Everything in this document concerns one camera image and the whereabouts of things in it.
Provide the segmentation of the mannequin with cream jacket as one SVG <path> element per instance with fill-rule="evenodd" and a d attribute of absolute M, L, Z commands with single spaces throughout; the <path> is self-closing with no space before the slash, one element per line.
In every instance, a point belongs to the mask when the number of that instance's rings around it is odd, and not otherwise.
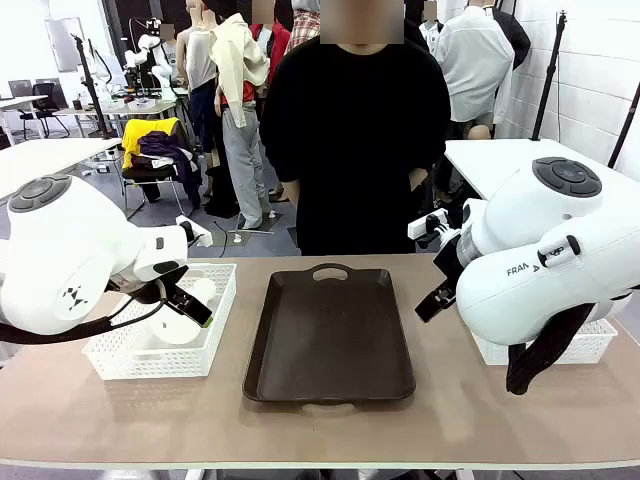
<path fill-rule="evenodd" d="M 221 117 L 228 167 L 242 216 L 240 227 L 257 229 L 271 213 L 256 111 L 256 91 L 268 79 L 270 60 L 239 13 L 212 30 L 209 56 L 218 69 L 215 108 Z"/>

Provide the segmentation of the mannequin with white shirt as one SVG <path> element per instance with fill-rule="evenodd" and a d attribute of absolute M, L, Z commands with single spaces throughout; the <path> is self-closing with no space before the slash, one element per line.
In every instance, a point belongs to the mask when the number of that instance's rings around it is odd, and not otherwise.
<path fill-rule="evenodd" d="M 434 56 L 449 91 L 449 140 L 462 140 L 475 124 L 492 127 L 504 120 L 515 53 L 483 0 L 468 0 L 462 13 L 446 21 Z"/>

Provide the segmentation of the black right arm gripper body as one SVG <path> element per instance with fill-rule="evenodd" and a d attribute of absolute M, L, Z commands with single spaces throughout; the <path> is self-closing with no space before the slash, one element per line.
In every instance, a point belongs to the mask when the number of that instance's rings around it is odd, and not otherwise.
<path fill-rule="evenodd" d="M 437 287 L 437 290 L 454 291 L 458 280 L 465 268 L 458 258 L 458 239 L 450 239 L 434 258 L 434 265 L 443 273 L 445 280 Z"/>

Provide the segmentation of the mannequin with white tank top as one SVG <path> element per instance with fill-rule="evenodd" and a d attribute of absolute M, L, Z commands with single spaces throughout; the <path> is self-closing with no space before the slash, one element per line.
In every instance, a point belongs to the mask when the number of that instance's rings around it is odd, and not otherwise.
<path fill-rule="evenodd" d="M 211 33 L 218 22 L 215 12 L 203 0 L 185 0 L 185 8 L 191 18 L 191 26 L 177 35 L 177 68 L 186 81 L 194 133 L 200 140 L 205 159 L 212 166 L 217 67 L 209 51 Z"/>

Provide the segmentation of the black office chair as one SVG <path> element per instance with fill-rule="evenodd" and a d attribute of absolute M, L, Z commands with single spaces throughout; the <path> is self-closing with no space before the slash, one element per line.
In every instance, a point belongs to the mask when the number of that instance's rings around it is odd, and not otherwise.
<path fill-rule="evenodd" d="M 32 86 L 32 95 L 40 96 L 40 99 L 31 102 L 32 107 L 35 109 L 34 112 L 27 113 L 26 111 L 20 110 L 19 118 L 23 123 L 23 138 L 26 138 L 26 122 L 30 120 L 38 120 L 43 130 L 44 137 L 48 138 L 50 136 L 50 128 L 48 125 L 49 118 L 54 118 L 66 132 L 66 136 L 70 136 L 69 129 L 55 115 L 55 112 L 61 110 L 55 101 L 55 93 L 56 84 L 53 82 L 41 82 Z"/>

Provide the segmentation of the yellow garment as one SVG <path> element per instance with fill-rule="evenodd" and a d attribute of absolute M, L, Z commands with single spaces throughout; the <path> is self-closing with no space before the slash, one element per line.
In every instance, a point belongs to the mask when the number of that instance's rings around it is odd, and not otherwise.
<path fill-rule="evenodd" d="M 142 137 L 154 131 L 171 135 L 178 122 L 179 119 L 176 117 L 158 120 L 130 119 L 124 129 L 121 143 L 121 147 L 124 149 L 122 169 L 126 170 L 133 166 L 132 156 L 141 153 L 138 141 Z"/>

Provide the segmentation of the mannequin with plaid shirt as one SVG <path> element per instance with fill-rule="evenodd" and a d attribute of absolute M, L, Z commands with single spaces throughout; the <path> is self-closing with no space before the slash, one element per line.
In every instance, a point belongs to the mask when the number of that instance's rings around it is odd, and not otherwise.
<path fill-rule="evenodd" d="M 291 0 L 291 7 L 293 27 L 285 49 L 286 54 L 320 33 L 320 0 Z"/>

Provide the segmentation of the mannequin with black jacket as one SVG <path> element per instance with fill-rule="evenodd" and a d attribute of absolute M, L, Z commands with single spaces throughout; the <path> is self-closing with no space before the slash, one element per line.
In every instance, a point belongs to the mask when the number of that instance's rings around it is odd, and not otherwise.
<path fill-rule="evenodd" d="M 512 14 L 493 7 L 492 15 L 514 50 L 513 69 L 516 70 L 525 61 L 530 51 L 529 36 Z"/>

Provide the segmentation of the grey whiteboard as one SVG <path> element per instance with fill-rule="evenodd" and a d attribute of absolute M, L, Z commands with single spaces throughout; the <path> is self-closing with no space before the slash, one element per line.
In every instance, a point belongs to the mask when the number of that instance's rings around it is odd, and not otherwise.
<path fill-rule="evenodd" d="M 48 18 L 44 20 L 44 24 L 58 72 L 76 71 L 81 59 L 75 38 L 84 39 L 80 18 Z"/>

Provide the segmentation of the metal chair with clothes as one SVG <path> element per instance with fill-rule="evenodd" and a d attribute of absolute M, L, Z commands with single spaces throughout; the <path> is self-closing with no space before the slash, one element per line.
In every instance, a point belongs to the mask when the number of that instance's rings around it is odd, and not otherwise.
<path fill-rule="evenodd" d="M 198 156 L 194 152 L 194 149 L 191 145 L 187 132 L 184 128 L 184 124 L 180 119 L 179 119 L 179 122 L 174 127 L 174 131 L 172 134 L 175 134 L 177 136 L 179 146 L 191 151 L 197 157 L 197 160 L 198 160 Z M 122 169 L 122 177 L 124 179 L 124 185 L 140 186 L 143 190 L 144 198 L 150 203 L 154 203 L 159 200 L 160 184 L 169 184 L 174 194 L 177 194 L 176 185 L 179 184 L 182 186 L 182 184 L 175 177 L 171 176 L 171 173 L 172 173 L 171 168 L 152 169 L 148 164 L 148 159 L 138 158 L 138 155 L 132 156 L 132 164 L 133 166 L 131 168 L 126 170 Z M 201 207 L 201 203 L 202 203 L 201 195 L 200 195 L 200 203 L 197 205 L 196 208 L 193 208 L 193 205 L 188 197 L 187 199 L 190 202 L 191 209 L 193 211 L 198 210 Z"/>

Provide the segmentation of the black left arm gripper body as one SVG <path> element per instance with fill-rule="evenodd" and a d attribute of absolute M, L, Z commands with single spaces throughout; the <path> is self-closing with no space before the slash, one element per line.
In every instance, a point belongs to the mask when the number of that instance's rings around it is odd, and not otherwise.
<path fill-rule="evenodd" d="M 117 283 L 116 277 L 112 277 L 107 283 L 107 290 L 129 295 L 141 304 L 153 304 L 166 299 L 169 304 L 180 305 L 186 293 L 178 286 L 178 282 L 187 271 L 187 267 L 178 267 L 149 281 Z"/>

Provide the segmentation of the black tripod stand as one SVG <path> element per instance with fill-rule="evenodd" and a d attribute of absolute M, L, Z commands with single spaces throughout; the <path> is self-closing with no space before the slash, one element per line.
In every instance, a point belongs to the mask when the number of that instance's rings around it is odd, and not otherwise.
<path fill-rule="evenodd" d="M 99 131 L 101 133 L 101 138 L 104 139 L 104 140 L 109 140 L 109 139 L 112 138 L 112 134 L 111 134 L 110 130 L 107 128 L 105 117 L 104 117 L 104 114 L 103 114 L 101 106 L 100 106 L 98 95 L 97 95 L 97 92 L 96 92 L 96 89 L 95 89 L 94 80 L 93 80 L 93 77 L 92 77 L 92 74 L 90 72 L 89 65 L 88 65 L 88 62 L 87 62 L 87 59 L 86 59 L 86 56 L 85 56 L 83 41 L 82 41 L 82 39 L 80 37 L 78 37 L 75 34 L 71 34 L 71 37 L 74 40 L 74 43 L 75 43 L 75 46 L 76 46 L 76 50 L 77 50 L 79 58 L 80 58 L 82 70 L 83 70 L 83 73 L 84 73 L 83 85 L 86 87 L 86 89 L 89 92 L 89 95 L 90 95 L 92 103 L 93 103 L 94 112 L 97 114 L 98 127 L 99 127 Z"/>
<path fill-rule="evenodd" d="M 531 141 L 540 140 L 540 132 L 541 132 L 542 123 L 544 119 L 544 113 L 545 113 L 548 98 L 550 95 L 551 86 L 553 83 L 553 77 L 558 67 L 560 46 L 561 46 L 563 33 L 566 27 L 566 23 L 567 23 L 567 12 L 565 10 L 558 11 L 556 15 L 556 33 L 554 38 L 554 44 L 551 51 L 550 61 L 546 69 L 545 81 L 544 81 L 538 109 L 536 112 L 534 128 L 532 131 L 532 135 L 530 137 Z"/>
<path fill-rule="evenodd" d="M 624 120 L 624 123 L 622 125 L 621 131 L 618 135 L 617 141 L 615 143 L 615 146 L 612 150 L 612 153 L 610 155 L 610 158 L 608 160 L 607 163 L 607 167 L 610 169 L 614 169 L 617 163 L 617 160 L 619 158 L 619 155 L 621 153 L 622 147 L 625 143 L 626 137 L 628 135 L 628 132 L 630 130 L 631 124 L 633 122 L 633 119 L 635 117 L 638 105 L 640 104 L 640 81 L 638 82 L 638 85 L 636 87 L 635 90 L 635 94 L 634 97 L 631 101 L 631 104 L 629 106 L 626 118 Z"/>

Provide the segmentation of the dark brown plastic tray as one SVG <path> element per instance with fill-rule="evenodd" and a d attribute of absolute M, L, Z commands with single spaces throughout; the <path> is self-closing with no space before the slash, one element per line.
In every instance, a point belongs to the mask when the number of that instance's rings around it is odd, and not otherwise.
<path fill-rule="evenodd" d="M 243 384 L 260 403 L 402 401 L 416 381 L 386 269 L 324 263 L 270 276 Z"/>

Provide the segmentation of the person in black sweater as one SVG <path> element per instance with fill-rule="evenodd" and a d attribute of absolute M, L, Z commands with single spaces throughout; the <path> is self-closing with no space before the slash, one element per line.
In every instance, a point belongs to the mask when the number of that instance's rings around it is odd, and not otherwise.
<path fill-rule="evenodd" d="M 450 98 L 429 51 L 404 35 L 403 0 L 320 0 L 317 37 L 285 55 L 260 136 L 278 180 L 300 182 L 305 256 L 406 254 L 409 174 L 444 154 Z"/>

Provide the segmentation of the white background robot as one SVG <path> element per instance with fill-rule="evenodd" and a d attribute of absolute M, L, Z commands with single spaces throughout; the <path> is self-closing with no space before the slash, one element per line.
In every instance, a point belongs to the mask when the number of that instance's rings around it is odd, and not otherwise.
<path fill-rule="evenodd" d="M 174 101 L 173 67 L 169 63 L 165 46 L 172 39 L 173 27 L 158 18 L 131 18 L 128 22 L 131 41 L 134 41 L 134 26 L 141 34 L 133 50 L 125 52 L 125 78 L 129 91 L 136 97 Z"/>

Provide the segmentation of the white perforated plastic basket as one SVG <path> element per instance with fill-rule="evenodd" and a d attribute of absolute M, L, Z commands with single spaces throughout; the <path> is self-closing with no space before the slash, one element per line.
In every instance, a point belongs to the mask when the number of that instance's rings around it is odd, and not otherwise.
<path fill-rule="evenodd" d="M 212 322 L 194 341 L 171 345 L 151 331 L 148 320 L 94 336 L 82 349 L 103 380 L 206 377 L 215 358 L 236 295 L 234 264 L 195 263 L 178 286 L 185 289 L 199 278 L 215 282 L 208 306 Z"/>
<path fill-rule="evenodd" d="M 559 365 L 596 364 L 618 331 L 607 318 L 586 323 L 576 333 L 565 352 L 556 361 Z M 488 342 L 472 334 L 477 349 L 488 366 L 506 366 L 508 348 Z"/>

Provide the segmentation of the mannequin with red top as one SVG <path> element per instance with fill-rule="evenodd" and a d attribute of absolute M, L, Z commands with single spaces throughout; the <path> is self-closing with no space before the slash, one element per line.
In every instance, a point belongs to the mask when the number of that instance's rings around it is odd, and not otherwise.
<path fill-rule="evenodd" d="M 285 50 L 290 39 L 290 32 L 278 20 L 275 20 L 273 24 L 252 24 L 249 28 L 253 39 L 269 59 L 269 74 L 267 80 L 256 90 L 256 111 L 258 119 L 261 119 L 268 89 L 285 55 Z"/>

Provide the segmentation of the dark purple garment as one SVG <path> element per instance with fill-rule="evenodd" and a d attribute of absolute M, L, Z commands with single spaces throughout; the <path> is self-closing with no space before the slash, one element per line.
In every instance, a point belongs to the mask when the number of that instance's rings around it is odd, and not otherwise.
<path fill-rule="evenodd" d="M 152 131 L 138 140 L 140 154 L 138 158 L 148 159 L 152 169 L 171 168 L 175 177 L 191 201 L 193 208 L 200 203 L 199 188 L 202 177 L 197 157 L 178 144 L 175 134 Z"/>

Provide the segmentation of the translucent white plastic flask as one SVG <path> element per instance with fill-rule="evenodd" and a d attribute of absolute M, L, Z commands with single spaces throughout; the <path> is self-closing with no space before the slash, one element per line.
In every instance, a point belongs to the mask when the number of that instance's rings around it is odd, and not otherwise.
<path fill-rule="evenodd" d="M 214 298 L 217 287 L 214 281 L 199 278 L 185 288 L 185 291 L 207 306 Z M 197 322 L 186 315 L 176 313 L 168 306 L 163 306 L 154 314 L 148 320 L 148 325 L 157 338 L 171 345 L 186 345 L 205 331 Z"/>

